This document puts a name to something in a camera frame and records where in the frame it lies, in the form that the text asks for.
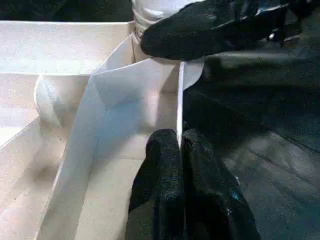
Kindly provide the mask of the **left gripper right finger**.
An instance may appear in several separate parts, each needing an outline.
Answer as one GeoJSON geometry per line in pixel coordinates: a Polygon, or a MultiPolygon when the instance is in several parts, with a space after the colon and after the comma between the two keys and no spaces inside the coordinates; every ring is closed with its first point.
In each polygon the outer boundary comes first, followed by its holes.
{"type": "Polygon", "coordinates": [[[189,239],[260,239],[238,181],[206,137],[196,129],[185,131],[181,150],[189,239]]]}

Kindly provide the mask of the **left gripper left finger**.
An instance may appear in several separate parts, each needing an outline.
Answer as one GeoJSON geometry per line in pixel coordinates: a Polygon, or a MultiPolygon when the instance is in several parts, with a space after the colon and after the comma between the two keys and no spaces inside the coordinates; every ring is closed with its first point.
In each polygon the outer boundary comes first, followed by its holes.
{"type": "Polygon", "coordinates": [[[131,188],[126,240],[182,240],[185,226],[183,166],[176,133],[156,130],[131,188]]]}

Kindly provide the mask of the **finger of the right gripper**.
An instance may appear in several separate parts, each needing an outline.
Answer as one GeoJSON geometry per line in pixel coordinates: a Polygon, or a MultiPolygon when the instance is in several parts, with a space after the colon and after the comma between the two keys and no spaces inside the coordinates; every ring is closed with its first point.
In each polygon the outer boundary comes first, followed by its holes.
{"type": "Polygon", "coordinates": [[[204,0],[190,3],[147,28],[142,51],[150,56],[190,61],[253,47],[284,25],[283,0],[204,0]]]}

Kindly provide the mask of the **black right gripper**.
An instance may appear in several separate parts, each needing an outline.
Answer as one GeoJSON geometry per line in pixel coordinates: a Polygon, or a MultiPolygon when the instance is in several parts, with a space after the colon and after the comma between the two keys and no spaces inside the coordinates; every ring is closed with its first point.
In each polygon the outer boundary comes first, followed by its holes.
{"type": "Polygon", "coordinates": [[[301,34],[303,20],[320,7],[318,0],[254,0],[249,46],[285,41],[301,34]]]}

